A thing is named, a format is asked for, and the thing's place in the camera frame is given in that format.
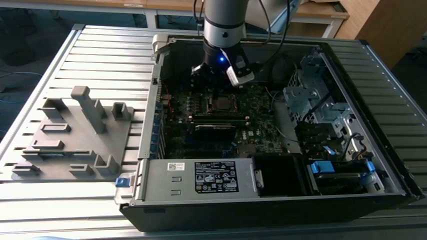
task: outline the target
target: motherboard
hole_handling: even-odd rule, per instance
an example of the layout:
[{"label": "motherboard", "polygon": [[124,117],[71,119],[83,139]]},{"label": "motherboard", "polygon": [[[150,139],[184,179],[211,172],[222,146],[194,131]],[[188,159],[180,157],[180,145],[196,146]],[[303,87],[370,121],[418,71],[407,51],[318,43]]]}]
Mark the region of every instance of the motherboard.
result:
[{"label": "motherboard", "polygon": [[164,82],[162,103],[167,159],[247,158],[284,151],[264,86],[219,90]]}]

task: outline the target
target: blue latch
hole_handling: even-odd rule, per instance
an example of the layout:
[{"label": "blue latch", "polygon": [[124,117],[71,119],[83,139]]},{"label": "blue latch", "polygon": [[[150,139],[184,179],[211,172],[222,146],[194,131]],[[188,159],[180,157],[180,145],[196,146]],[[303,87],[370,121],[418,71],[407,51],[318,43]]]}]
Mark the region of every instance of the blue latch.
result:
[{"label": "blue latch", "polygon": [[156,144],[151,144],[150,145],[150,151],[151,152],[156,152],[158,151],[158,145]]},{"label": "blue latch", "polygon": [[370,172],[375,172],[375,166],[374,166],[374,162],[368,161],[366,163],[367,169]]},{"label": "blue latch", "polygon": [[131,187],[131,178],[117,177],[115,179],[115,187],[116,188],[128,188],[128,187]]},{"label": "blue latch", "polygon": [[328,147],[328,146],[323,146],[323,148],[327,150],[328,154],[335,155],[335,151]]},{"label": "blue latch", "polygon": [[158,143],[158,135],[152,135],[151,136],[151,142],[152,143]]},{"label": "blue latch", "polygon": [[154,133],[154,134],[158,134],[158,133],[159,133],[159,130],[160,130],[159,126],[154,126],[154,127],[152,127],[152,133]]},{"label": "blue latch", "polygon": [[315,161],[310,166],[314,174],[335,173],[335,169],[331,161]]}]

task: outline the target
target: white cable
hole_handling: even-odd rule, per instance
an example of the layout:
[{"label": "white cable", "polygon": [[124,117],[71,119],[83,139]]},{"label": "white cable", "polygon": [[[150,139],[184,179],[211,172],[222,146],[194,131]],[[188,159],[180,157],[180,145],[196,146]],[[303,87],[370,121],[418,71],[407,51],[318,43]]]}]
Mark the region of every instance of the white cable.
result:
[{"label": "white cable", "polygon": [[271,98],[271,107],[270,107],[271,110],[274,109],[274,102],[275,102],[275,97],[276,97],[278,93],[279,93],[279,92],[276,92],[276,93],[272,95],[272,98]]},{"label": "white cable", "polygon": [[11,72],[11,73],[7,73],[7,74],[1,75],[0,78],[3,78],[5,76],[9,76],[9,75],[13,75],[13,74],[28,74],[28,75],[37,75],[39,77],[43,77],[43,75],[40,73],[36,73],[36,72],[17,71],[17,72]]},{"label": "white cable", "polygon": [[279,127],[275,127],[275,129],[278,129],[279,134],[290,141],[295,142],[295,143],[300,143],[299,141],[294,140],[292,138],[290,138],[287,135],[283,134],[283,132],[280,131]]},{"label": "white cable", "polygon": [[272,95],[271,92],[268,91],[268,88],[267,88],[267,87],[266,87],[266,91],[267,91],[270,97],[274,98],[274,95]]}]

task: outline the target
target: warning label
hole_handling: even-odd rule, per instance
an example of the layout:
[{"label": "warning label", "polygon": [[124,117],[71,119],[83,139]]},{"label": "warning label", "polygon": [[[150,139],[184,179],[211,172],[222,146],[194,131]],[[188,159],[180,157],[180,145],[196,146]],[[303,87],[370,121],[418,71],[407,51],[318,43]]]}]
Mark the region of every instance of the warning label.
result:
[{"label": "warning label", "polygon": [[195,162],[195,191],[199,194],[239,192],[236,162]]}]

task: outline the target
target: silver metal frame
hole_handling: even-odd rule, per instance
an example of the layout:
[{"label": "silver metal frame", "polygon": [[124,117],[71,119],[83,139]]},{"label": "silver metal frame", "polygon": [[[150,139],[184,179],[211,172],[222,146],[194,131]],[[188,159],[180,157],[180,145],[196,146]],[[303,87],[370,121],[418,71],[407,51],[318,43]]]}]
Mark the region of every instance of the silver metal frame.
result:
[{"label": "silver metal frame", "polygon": [[[28,134],[35,133],[39,123],[44,118],[43,113],[36,111],[37,103],[45,94],[64,96],[63,89],[51,90],[49,86],[63,84],[72,87],[72,81],[88,82],[97,86],[96,93],[105,104],[109,103],[112,92],[109,88],[116,88],[115,98],[123,98],[127,106],[135,107],[132,116],[131,136],[127,140],[127,150],[124,153],[121,166],[123,172],[133,172],[137,168],[137,149],[140,147],[140,134],[144,122],[144,108],[147,106],[148,83],[152,79],[141,79],[147,74],[123,75],[128,79],[103,79],[108,77],[112,70],[105,68],[101,79],[75,79],[59,78],[64,76],[64,66],[73,60],[92,61],[92,64],[104,63],[113,60],[111,64],[119,65],[154,65],[150,56],[141,56],[139,51],[132,51],[128,47],[143,50],[151,49],[151,41],[155,34],[170,33],[176,35],[196,35],[196,31],[179,31],[167,29],[141,29],[129,27],[85,26],[83,30],[75,29],[64,42],[63,47],[52,61],[44,77],[32,93],[23,111],[16,118],[9,133],[0,144],[0,166],[7,161],[19,161],[13,152],[15,147],[25,147],[32,139]],[[251,38],[266,38],[263,35],[250,34]],[[306,37],[288,37],[288,40],[327,42],[346,68],[354,84],[367,102],[374,117],[387,134],[391,144],[395,145],[406,165],[414,174],[418,185],[427,189],[427,146],[424,137],[427,134],[426,119],[422,117],[419,107],[411,103],[411,98],[390,80],[392,75],[387,74],[387,68],[380,64],[376,55],[368,47],[354,40],[322,39]],[[93,43],[97,40],[99,48],[127,49],[121,55],[101,55],[99,58],[89,54],[71,53],[73,48],[80,48],[81,44]],[[73,73],[83,74],[81,69],[68,69]],[[422,239],[427,234],[427,200],[423,199],[400,209],[390,209],[375,212],[348,223],[316,224],[304,226],[291,226],[286,228],[254,228],[230,229],[202,232],[139,232],[129,221],[124,218],[115,204],[116,193],[112,182],[55,182],[55,183],[13,183],[0,184],[0,238],[24,239],[40,236],[52,236],[71,239],[166,239],[166,238],[248,238],[248,237],[278,237],[283,235],[300,235],[307,237],[343,239],[378,239],[379,236],[392,235],[396,238],[407,238],[408,234],[416,233],[412,239]]]},{"label": "silver metal frame", "polygon": [[[330,63],[330,61],[328,61],[328,59],[327,59],[326,54],[324,54],[324,53],[320,53],[320,56],[322,56],[322,58],[323,58],[323,61],[324,61],[324,63],[326,63],[327,68],[331,70],[331,69],[332,69],[332,66],[331,66],[331,63]],[[332,77],[334,77],[334,79],[335,79],[335,82],[336,82],[336,84],[338,84],[338,87],[339,87],[339,89],[340,89],[340,92],[343,93],[343,96],[344,96],[344,98],[346,98],[346,100],[347,100],[347,103],[348,103],[348,105],[350,105],[350,107],[351,107],[351,112],[355,114],[356,119],[362,119],[360,113],[356,111],[355,104],[354,104],[354,102],[350,100],[348,93],[347,93],[346,90],[344,90],[343,84],[342,84],[342,82],[340,82],[340,79],[339,79],[336,73],[335,73],[334,71],[330,71],[330,72],[331,72],[331,75],[332,75]],[[372,134],[367,131],[367,126],[366,126],[366,124],[364,124],[363,121],[359,121],[359,120],[358,120],[358,123],[359,123],[359,125],[360,125],[360,130],[362,130],[362,132],[363,132],[363,135],[367,136],[367,139],[366,139],[366,140],[370,141],[370,139],[372,139]],[[387,161],[386,161],[386,158],[384,158],[384,156],[383,156],[383,154],[382,154],[382,151],[379,150],[378,144],[376,144],[375,142],[371,142],[371,141],[370,141],[370,146],[372,147],[372,151],[374,151],[374,153],[375,153],[376,158],[380,159],[380,161],[375,161],[375,163],[376,163],[376,164],[380,163],[383,169],[384,169],[386,172],[388,173],[388,177],[390,177],[391,182],[392,182],[392,187],[391,187],[391,189],[392,189],[394,191],[399,191],[399,193],[400,193],[402,195],[404,195],[406,192],[404,192],[404,190],[402,189],[402,187],[398,185],[398,184],[399,184],[399,181],[398,181],[396,175],[395,175],[395,173],[394,173],[394,171],[392,171],[392,169],[391,169],[391,167],[390,167],[390,165],[388,165],[388,163],[387,163]]]}]

